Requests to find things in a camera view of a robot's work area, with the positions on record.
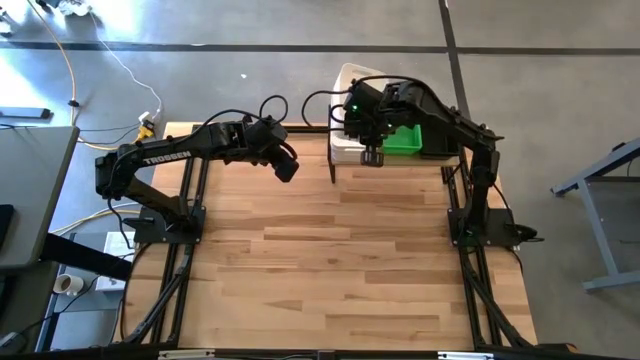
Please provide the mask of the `black slotted plastic basket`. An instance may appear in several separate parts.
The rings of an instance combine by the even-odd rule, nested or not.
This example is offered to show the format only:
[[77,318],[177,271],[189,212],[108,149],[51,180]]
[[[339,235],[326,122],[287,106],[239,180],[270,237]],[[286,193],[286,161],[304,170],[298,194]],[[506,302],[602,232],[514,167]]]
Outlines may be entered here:
[[449,160],[459,156],[457,141],[451,136],[453,127],[441,120],[421,123],[422,148],[419,155],[428,160]]

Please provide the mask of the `grey desk with black leg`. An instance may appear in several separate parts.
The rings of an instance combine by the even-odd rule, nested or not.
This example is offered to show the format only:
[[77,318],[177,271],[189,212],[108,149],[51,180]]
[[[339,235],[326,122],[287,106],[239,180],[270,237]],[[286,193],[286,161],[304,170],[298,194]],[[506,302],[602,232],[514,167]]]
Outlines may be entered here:
[[40,260],[118,280],[131,263],[49,232],[79,129],[16,127],[0,130],[0,205],[14,213],[0,244],[0,272],[17,272]]

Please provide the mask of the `green slotted plastic basket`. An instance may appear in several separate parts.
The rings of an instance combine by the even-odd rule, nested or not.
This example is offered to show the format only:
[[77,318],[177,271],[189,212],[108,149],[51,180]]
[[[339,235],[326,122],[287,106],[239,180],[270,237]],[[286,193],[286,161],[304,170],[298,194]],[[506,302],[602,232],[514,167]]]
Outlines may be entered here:
[[420,125],[412,128],[401,126],[383,142],[383,152],[387,155],[410,156],[422,149],[422,131]]

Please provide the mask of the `black flat bar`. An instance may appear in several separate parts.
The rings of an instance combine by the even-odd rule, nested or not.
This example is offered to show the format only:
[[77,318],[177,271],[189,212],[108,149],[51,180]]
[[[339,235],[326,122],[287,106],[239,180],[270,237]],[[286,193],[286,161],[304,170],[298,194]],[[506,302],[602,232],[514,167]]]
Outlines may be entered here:
[[48,108],[0,107],[0,117],[49,119],[52,112]]

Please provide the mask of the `black aluminium rig frame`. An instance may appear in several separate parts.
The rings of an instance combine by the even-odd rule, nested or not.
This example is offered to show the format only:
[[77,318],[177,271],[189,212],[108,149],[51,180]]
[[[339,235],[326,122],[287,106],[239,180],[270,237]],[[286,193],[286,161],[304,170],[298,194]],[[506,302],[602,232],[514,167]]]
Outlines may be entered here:
[[206,208],[191,247],[140,259],[125,303],[134,328],[184,282],[142,342],[162,359],[532,359],[545,356],[514,254],[452,243],[448,213],[470,199],[455,167],[336,167],[328,134],[294,126],[300,170],[283,184],[244,164],[179,162],[154,184]]

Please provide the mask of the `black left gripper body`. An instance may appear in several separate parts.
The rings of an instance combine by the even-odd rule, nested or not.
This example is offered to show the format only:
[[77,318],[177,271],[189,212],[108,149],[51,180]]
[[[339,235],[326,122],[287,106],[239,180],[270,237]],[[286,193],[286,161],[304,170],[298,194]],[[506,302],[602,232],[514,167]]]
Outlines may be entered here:
[[283,183],[290,182],[297,170],[297,153],[286,143],[286,129],[271,116],[257,120],[246,128],[250,157],[264,166],[270,165]]

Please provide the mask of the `black flat device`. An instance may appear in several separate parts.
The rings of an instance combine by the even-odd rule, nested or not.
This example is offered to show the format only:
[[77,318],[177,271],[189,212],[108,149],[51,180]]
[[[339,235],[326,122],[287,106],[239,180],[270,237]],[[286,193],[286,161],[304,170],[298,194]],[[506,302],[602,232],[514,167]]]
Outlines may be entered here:
[[6,241],[9,227],[15,213],[11,204],[0,204],[0,248]]

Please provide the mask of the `white power supply box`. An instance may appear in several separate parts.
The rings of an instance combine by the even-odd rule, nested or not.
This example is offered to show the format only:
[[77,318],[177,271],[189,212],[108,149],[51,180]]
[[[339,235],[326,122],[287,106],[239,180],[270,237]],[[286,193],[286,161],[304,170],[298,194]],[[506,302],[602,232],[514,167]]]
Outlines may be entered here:
[[[122,258],[125,261],[134,260],[135,249],[129,248],[120,232],[108,232],[105,239],[104,252]],[[95,283],[98,292],[114,292],[123,290],[125,282],[114,278],[100,276]]]

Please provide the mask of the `white crumpled paper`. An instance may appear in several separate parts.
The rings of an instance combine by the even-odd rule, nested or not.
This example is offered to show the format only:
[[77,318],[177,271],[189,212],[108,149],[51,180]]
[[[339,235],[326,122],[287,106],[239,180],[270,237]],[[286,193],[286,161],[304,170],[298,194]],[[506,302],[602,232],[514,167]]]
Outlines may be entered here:
[[57,9],[64,16],[86,16],[92,11],[88,0],[60,0]]

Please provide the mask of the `grey metal table frame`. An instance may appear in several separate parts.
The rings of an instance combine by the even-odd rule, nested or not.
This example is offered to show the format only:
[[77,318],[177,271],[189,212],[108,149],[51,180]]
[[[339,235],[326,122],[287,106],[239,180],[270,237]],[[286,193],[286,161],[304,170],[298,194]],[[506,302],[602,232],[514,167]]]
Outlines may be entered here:
[[550,188],[556,197],[578,191],[606,274],[582,283],[585,291],[640,284],[640,269],[622,271],[610,243],[640,245],[640,175],[613,176],[612,171],[640,160],[640,137],[616,145],[606,156]]

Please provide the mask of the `white yellow power strip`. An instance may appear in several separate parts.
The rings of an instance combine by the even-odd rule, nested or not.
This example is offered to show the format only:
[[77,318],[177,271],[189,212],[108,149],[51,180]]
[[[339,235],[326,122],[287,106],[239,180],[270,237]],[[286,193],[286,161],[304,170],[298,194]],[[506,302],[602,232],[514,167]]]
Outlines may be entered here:
[[159,113],[151,114],[145,111],[138,117],[139,127],[136,142],[156,137],[155,120],[159,117]]

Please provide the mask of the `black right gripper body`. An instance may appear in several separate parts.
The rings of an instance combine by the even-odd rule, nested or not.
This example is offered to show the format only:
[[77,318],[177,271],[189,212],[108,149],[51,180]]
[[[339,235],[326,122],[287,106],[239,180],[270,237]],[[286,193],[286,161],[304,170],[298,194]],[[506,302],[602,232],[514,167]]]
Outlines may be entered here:
[[382,112],[384,92],[353,79],[343,104],[343,132],[365,147],[380,148],[392,132]]

